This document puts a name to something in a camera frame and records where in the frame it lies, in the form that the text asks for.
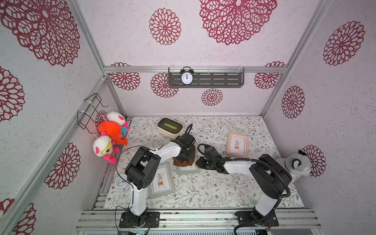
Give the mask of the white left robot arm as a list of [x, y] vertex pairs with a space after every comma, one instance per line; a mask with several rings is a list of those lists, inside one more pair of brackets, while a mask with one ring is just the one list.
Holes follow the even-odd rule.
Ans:
[[141, 146], [136, 151], [125, 170], [127, 181], [133, 188], [131, 215], [140, 218], [146, 212], [146, 189], [152, 183], [159, 164], [173, 159], [180, 165], [191, 165], [194, 161], [194, 144], [195, 138], [185, 133], [159, 149]]

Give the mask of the green picture frame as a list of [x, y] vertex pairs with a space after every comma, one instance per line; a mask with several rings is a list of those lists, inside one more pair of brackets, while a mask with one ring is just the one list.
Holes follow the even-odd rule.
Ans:
[[177, 175], [197, 174], [200, 173], [200, 168], [198, 168], [195, 164], [188, 166], [178, 166], [176, 173]]
[[155, 177], [148, 189], [150, 198], [157, 198], [175, 192], [169, 163], [163, 163], [158, 166]]

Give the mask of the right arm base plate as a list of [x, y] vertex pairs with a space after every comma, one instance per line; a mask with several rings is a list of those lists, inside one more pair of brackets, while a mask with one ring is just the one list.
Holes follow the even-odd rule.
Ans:
[[259, 214], [257, 211], [237, 211], [235, 216], [238, 218], [239, 225], [253, 223], [256, 227], [278, 227], [279, 222], [274, 211], [268, 216]]

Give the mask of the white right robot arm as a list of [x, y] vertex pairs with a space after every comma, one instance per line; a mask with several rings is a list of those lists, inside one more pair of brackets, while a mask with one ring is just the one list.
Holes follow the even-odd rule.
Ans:
[[291, 174], [268, 154], [257, 159], [224, 158], [210, 145], [199, 144], [197, 151], [202, 157], [196, 162], [202, 169], [215, 170], [222, 174], [252, 175], [262, 194], [254, 207], [254, 214], [260, 218], [270, 216], [282, 199], [291, 196], [289, 184]]

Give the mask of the brown cloth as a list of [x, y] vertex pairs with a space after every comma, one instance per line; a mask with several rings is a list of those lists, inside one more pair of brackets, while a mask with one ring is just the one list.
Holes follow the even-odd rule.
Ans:
[[174, 160], [174, 165], [182, 167], [193, 165], [195, 161], [195, 153], [195, 146], [192, 146], [189, 149], [183, 148], [177, 157], [172, 158]]

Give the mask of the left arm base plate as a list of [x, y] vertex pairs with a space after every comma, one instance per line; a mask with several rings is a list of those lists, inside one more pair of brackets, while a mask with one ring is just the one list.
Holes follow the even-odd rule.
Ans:
[[160, 213], [145, 211], [140, 216], [136, 216], [130, 210], [121, 214], [119, 228], [158, 228]]

